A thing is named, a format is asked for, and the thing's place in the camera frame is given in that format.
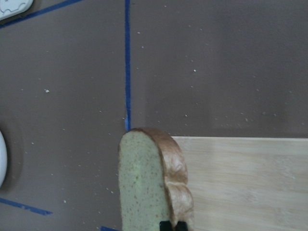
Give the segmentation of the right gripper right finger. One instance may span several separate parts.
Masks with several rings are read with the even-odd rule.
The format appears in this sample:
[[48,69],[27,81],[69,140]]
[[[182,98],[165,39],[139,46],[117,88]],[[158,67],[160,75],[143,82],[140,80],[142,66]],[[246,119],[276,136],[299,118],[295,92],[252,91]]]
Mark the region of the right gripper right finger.
[[176,231],[188,231],[188,225],[184,221],[178,221],[176,225]]

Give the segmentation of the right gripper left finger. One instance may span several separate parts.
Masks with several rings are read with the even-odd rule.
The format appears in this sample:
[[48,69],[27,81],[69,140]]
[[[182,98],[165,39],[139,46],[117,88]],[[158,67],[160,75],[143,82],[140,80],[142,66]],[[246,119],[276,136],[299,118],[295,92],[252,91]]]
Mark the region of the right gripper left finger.
[[171,231],[171,223],[170,221],[160,221],[159,223],[160,231]]

